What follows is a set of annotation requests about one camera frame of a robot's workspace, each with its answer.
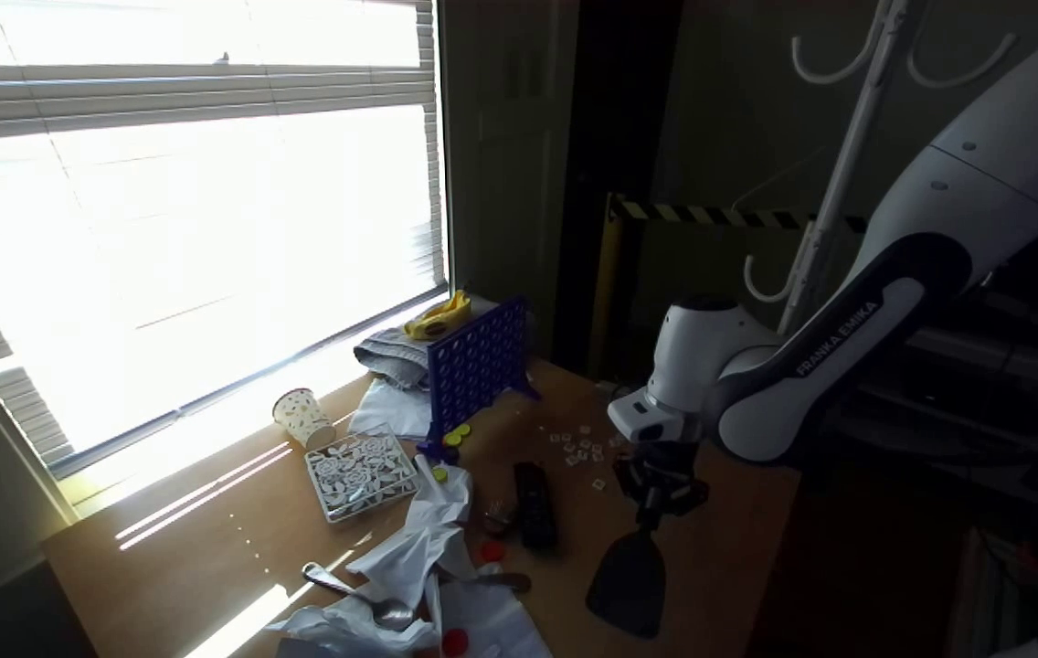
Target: black tool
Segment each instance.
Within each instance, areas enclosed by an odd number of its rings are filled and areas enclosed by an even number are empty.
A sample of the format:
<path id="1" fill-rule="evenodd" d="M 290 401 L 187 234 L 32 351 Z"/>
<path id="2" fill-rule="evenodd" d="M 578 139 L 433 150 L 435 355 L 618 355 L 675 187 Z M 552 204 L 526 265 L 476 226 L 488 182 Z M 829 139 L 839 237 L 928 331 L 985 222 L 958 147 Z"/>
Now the black tool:
<path id="1" fill-rule="evenodd" d="M 530 551 L 557 551 L 560 530 L 546 469 L 515 465 L 515 506 L 522 546 Z"/>
<path id="2" fill-rule="evenodd" d="M 667 612 L 667 560 L 654 546 L 661 515 L 685 515 L 708 496 L 695 478 L 700 441 L 644 441 L 618 461 L 618 483 L 638 502 L 638 530 L 618 536 L 590 586 L 590 612 L 634 636 L 660 636 Z"/>

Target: paper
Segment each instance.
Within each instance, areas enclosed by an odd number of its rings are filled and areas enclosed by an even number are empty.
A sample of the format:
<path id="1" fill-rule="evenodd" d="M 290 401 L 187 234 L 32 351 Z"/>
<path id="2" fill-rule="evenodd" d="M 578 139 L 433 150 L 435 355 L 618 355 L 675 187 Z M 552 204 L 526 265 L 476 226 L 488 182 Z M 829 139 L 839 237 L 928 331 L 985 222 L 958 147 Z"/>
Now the paper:
<path id="1" fill-rule="evenodd" d="M 456 527 L 471 502 L 471 474 L 465 469 L 448 469 L 448 483 L 435 483 L 426 457 L 416 457 L 416 465 L 421 488 L 409 502 L 403 530 L 349 563 L 350 575 L 365 575 L 365 600 L 416 607 L 435 563 L 444 563 L 444 571 L 454 578 L 476 575 Z"/>
<path id="2" fill-rule="evenodd" d="M 433 621 L 409 621 L 406 630 L 384 630 L 373 607 L 360 597 L 345 597 L 333 607 L 309 607 L 282 621 L 282 658 L 309 653 L 365 653 L 398 658 L 440 644 Z"/>
<path id="3" fill-rule="evenodd" d="M 507 586 L 482 586 L 482 582 L 444 586 L 444 630 L 467 632 L 471 658 L 552 653 Z"/>
<path id="4" fill-rule="evenodd" d="M 403 390 L 373 379 L 360 411 L 349 416 L 349 437 L 421 438 L 433 430 L 433 390 Z"/>

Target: plastic cup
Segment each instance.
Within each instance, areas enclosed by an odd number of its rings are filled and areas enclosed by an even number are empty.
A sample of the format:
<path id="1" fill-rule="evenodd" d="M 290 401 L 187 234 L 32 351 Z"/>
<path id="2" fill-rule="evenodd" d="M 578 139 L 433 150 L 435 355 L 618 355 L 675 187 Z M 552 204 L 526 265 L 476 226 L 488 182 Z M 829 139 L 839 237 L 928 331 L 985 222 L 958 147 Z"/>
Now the plastic cup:
<path id="1" fill-rule="evenodd" d="M 333 437 L 331 415 L 315 401 L 310 388 L 294 388 L 270 405 L 270 422 L 304 451 L 321 451 Z"/>

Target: coat hook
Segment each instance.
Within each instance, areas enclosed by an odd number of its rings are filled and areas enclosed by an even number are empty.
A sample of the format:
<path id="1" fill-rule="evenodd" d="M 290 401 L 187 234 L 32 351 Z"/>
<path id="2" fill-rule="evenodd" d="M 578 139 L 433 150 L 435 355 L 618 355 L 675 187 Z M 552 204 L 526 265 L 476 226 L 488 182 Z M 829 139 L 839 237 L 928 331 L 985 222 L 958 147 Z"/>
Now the coat hook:
<path id="1" fill-rule="evenodd" d="M 784 288 L 766 292 L 766 288 L 753 282 L 753 253 L 745 253 L 745 260 L 741 260 L 741 287 L 745 287 L 745 292 L 749 292 L 753 299 L 762 299 L 762 305 L 784 305 L 784 299 L 790 296 L 790 279 L 792 279 L 792 271 L 796 271 L 796 268 L 786 271 Z"/>
<path id="2" fill-rule="evenodd" d="M 857 53 L 857 60 L 853 60 L 848 67 L 840 67 L 840 69 L 834 69 L 834 73 L 816 73 L 816 69 L 809 69 L 809 67 L 805 67 L 805 36 L 790 36 L 790 67 L 796 69 L 796 77 L 800 77 L 805 83 L 818 83 L 818 89 L 853 77 L 853 73 L 874 56 L 885 10 L 887 10 L 887 0 L 878 0 L 869 32 L 864 36 L 864 49 Z"/>
<path id="3" fill-rule="evenodd" d="M 1019 41 L 1015 32 L 1002 32 L 997 49 L 981 67 L 973 67 L 968 73 L 958 73 L 958 77 L 920 73 L 918 49 L 907 56 L 907 69 L 920 89 L 958 89 L 958 83 L 981 81 L 987 69 L 996 69 L 1015 41 Z"/>

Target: yellow object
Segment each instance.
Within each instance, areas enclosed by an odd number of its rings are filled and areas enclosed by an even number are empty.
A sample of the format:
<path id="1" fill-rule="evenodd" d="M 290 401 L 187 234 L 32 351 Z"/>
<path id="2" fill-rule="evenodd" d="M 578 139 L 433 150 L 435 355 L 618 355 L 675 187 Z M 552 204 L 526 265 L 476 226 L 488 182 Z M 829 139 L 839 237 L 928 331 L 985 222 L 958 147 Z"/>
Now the yellow object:
<path id="1" fill-rule="evenodd" d="M 428 343 L 450 331 L 456 331 L 460 323 L 471 320 L 471 296 L 467 292 L 450 292 L 450 299 L 428 307 L 426 315 L 416 315 L 409 326 L 406 326 L 406 337 L 415 343 Z"/>
<path id="2" fill-rule="evenodd" d="M 471 438 L 471 424 L 456 424 L 444 437 L 444 445 L 460 451 Z"/>

